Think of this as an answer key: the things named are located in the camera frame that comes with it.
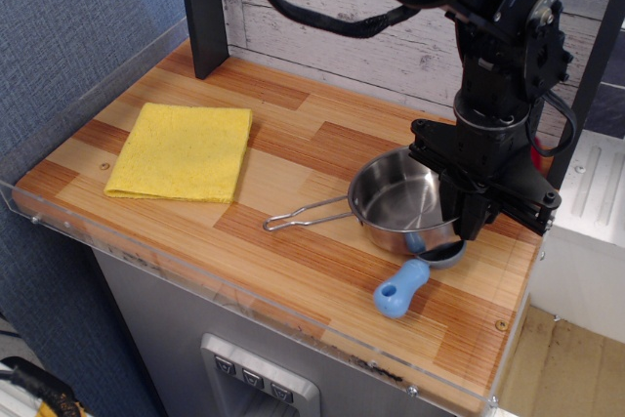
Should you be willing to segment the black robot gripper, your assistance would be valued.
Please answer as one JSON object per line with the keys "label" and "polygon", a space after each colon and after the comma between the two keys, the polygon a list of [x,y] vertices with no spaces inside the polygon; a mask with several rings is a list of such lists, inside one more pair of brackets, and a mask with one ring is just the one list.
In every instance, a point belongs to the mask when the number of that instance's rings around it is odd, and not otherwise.
{"label": "black robot gripper", "polygon": [[550,228],[562,199],[534,168],[524,124],[498,132],[416,119],[411,131],[410,156],[438,174],[441,215],[458,220],[463,240],[476,240],[500,214],[538,235]]}

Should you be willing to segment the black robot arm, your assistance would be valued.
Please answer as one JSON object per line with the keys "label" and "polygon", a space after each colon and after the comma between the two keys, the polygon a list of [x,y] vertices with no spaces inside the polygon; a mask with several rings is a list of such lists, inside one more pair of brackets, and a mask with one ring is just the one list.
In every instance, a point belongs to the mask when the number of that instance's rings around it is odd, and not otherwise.
{"label": "black robot arm", "polygon": [[463,67],[455,122],[412,123],[411,156],[439,177],[442,216],[472,240],[505,214],[543,234],[561,199],[535,167],[546,105],[576,118],[555,94],[572,56],[560,28],[561,0],[396,0],[414,10],[440,8],[454,22]]}

